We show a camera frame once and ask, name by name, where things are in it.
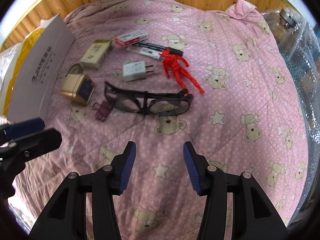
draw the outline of small cardboard box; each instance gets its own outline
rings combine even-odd
[[[122,47],[126,47],[126,46],[134,44],[138,41],[144,41],[147,38],[149,38],[148,33],[144,32],[144,31],[136,30],[136,31],[125,33],[125,34],[122,34],[122,35],[116,37],[115,42],[116,42],[116,44],[118,44]]]
[[[84,67],[100,68],[112,48],[112,40],[95,40],[80,60],[81,65]]]
[[[13,122],[35,117],[46,120],[59,70],[75,40],[60,15],[39,28],[44,30],[26,55],[11,93],[7,119]]]

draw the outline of red toy figure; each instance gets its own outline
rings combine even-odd
[[[185,70],[179,63],[178,59],[181,60],[186,67],[189,66],[189,63],[181,56],[178,55],[171,55],[169,54],[169,49],[165,49],[164,51],[159,53],[160,56],[164,57],[164,60],[162,61],[163,67],[164,67],[164,72],[167,75],[167,77],[170,77],[168,68],[172,69],[172,72],[174,74],[174,77],[176,78],[176,81],[178,84],[183,88],[187,89],[186,85],[182,82],[181,80],[181,74],[187,77],[196,88],[200,91],[201,94],[204,93],[204,90],[200,87],[199,83],[192,77],[190,76],[189,72]]]

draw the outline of glass jar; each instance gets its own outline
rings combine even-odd
[[[297,23],[294,19],[284,10],[281,9],[278,20],[270,26],[273,36],[276,39],[277,44],[281,44],[290,35],[292,28]]]

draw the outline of black clamp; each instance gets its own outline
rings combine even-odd
[[[227,193],[233,193],[234,240],[283,240],[289,232],[276,208],[249,172],[240,176],[224,173],[198,155],[191,142],[183,146],[183,157],[193,189],[207,196],[197,240],[223,240],[227,216]]]
[[[44,129],[40,118],[0,127],[0,197],[14,195],[12,182],[22,172],[25,163],[60,147],[61,134],[55,129]]]
[[[86,240],[86,193],[92,192],[94,239],[121,240],[112,196],[127,188],[135,156],[136,144],[128,142],[122,154],[95,173],[69,173],[42,210],[30,237]]]

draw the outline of pink bedspread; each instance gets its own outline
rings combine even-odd
[[[182,156],[185,141],[225,172],[251,172],[284,223],[289,221],[307,174],[305,124],[290,73],[255,6],[238,0],[226,13],[172,0],[99,1],[76,9],[65,21],[76,41],[46,121],[61,132],[63,142],[60,149],[31,161],[17,178],[17,191],[35,217],[69,172],[94,172],[132,140],[137,156],[131,179],[124,194],[114,197],[123,239],[196,239],[205,197],[192,189]],[[144,117],[115,109],[100,122],[91,106],[76,106],[59,94],[66,71],[93,41],[136,29],[149,33],[148,42],[183,50],[188,71],[206,91],[201,95],[184,80],[194,95],[185,114]],[[155,73],[122,82],[122,65],[140,60],[154,64]],[[93,97],[98,103],[104,100],[105,80],[128,90],[180,91],[173,77],[164,75],[161,61],[119,46],[89,75],[97,84]],[[87,209],[92,236],[90,205]],[[226,237],[231,209],[229,202]]]

